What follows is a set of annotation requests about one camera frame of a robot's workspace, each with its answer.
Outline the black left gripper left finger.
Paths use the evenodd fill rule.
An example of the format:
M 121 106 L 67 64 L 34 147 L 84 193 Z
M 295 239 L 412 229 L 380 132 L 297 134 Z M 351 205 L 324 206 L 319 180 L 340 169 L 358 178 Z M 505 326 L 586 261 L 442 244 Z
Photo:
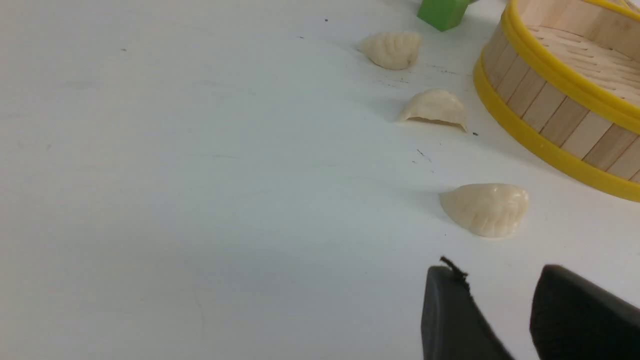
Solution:
M 421 319 L 425 360 L 512 360 L 474 301 L 462 271 L 445 256 L 428 268 Z

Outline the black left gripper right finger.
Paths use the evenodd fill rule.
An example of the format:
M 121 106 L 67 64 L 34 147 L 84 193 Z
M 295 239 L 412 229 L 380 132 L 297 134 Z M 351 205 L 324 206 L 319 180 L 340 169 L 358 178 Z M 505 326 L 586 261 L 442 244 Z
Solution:
M 573 271 L 542 267 L 529 330 L 541 360 L 637 360 L 640 310 Z

